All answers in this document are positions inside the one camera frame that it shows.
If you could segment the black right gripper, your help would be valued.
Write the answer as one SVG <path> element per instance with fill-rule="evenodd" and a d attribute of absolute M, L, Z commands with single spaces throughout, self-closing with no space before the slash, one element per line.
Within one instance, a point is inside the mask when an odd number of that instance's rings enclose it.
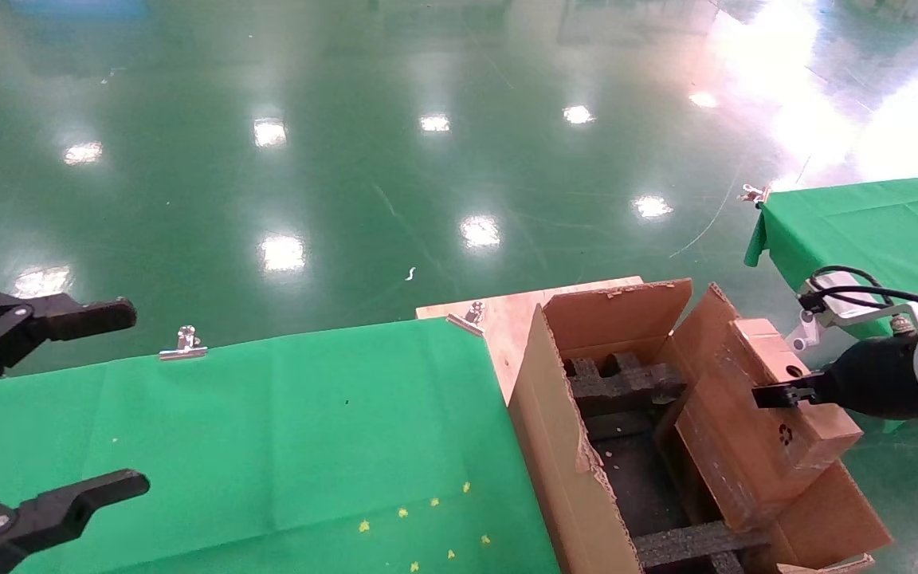
<path fill-rule="evenodd" d="M 918 420 L 918 379 L 911 336 L 860 340 L 818 375 L 751 389 L 758 408 L 834 403 L 885 420 Z"/>

